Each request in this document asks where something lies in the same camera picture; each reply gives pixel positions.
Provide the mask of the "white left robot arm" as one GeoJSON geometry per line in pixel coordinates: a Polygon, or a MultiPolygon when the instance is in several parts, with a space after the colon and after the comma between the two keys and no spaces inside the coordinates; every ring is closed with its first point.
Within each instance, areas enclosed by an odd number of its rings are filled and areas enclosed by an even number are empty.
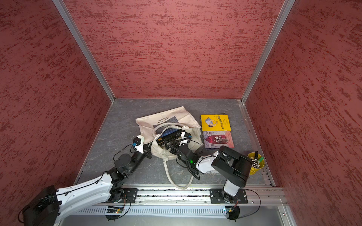
{"type": "Polygon", "coordinates": [[[133,204],[137,189],[123,188],[123,184],[145,158],[151,158],[149,146],[141,153],[127,153],[114,161],[115,166],[95,179],[56,189],[44,188],[18,214],[19,222],[26,226],[53,226],[62,219],[99,203],[133,204]]]}

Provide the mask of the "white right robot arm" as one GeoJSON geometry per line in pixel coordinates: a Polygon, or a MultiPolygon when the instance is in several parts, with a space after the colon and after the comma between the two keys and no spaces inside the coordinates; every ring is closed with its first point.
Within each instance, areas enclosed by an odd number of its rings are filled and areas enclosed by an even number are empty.
{"type": "Polygon", "coordinates": [[[239,190],[246,186],[252,168],[252,160],[227,147],[221,146],[215,153],[201,156],[192,152],[186,143],[172,142],[167,145],[170,153],[184,163],[188,172],[196,179],[200,174],[216,171],[226,178],[221,196],[228,202],[236,198],[239,190]]]}

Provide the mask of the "black book yellow characters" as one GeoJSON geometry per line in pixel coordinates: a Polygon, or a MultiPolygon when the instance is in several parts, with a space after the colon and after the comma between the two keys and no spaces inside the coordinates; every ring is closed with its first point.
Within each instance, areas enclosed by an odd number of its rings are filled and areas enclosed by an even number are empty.
{"type": "Polygon", "coordinates": [[[158,139],[156,139],[156,142],[159,146],[162,146],[162,145],[166,145],[166,143],[169,143],[173,140],[176,140],[176,139],[179,139],[182,137],[182,133],[184,131],[182,130],[178,130],[178,131],[175,131],[173,133],[170,133],[166,136],[163,136],[163,137],[159,137],[158,139]]]}

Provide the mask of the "Orchard black red book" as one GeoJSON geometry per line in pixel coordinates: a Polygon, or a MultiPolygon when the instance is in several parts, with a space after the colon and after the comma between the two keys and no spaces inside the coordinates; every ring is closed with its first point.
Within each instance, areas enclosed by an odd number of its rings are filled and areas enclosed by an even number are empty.
{"type": "Polygon", "coordinates": [[[204,131],[203,138],[206,149],[219,149],[221,146],[234,148],[230,131],[204,131]]]}

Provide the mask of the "yellow spine book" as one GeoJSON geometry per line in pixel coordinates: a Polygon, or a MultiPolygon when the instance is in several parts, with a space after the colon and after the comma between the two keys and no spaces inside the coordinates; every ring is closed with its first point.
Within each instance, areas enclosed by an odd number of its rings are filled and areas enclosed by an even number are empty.
{"type": "Polygon", "coordinates": [[[202,131],[231,131],[228,115],[201,115],[202,131]]]}

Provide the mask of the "beige canvas tote bag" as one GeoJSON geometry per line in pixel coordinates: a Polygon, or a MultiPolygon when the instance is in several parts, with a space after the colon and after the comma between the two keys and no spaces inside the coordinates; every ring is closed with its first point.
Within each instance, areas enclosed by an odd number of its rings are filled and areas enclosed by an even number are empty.
{"type": "Polygon", "coordinates": [[[161,113],[144,116],[136,119],[140,128],[140,135],[144,136],[144,144],[150,144],[151,153],[163,160],[163,165],[169,182],[179,190],[187,189],[194,177],[191,176],[186,186],[178,186],[173,182],[167,167],[167,161],[175,160],[176,155],[166,150],[165,146],[159,146],[156,139],[168,128],[180,129],[192,135],[189,148],[193,151],[202,147],[201,126],[185,107],[181,106],[161,113]]]}

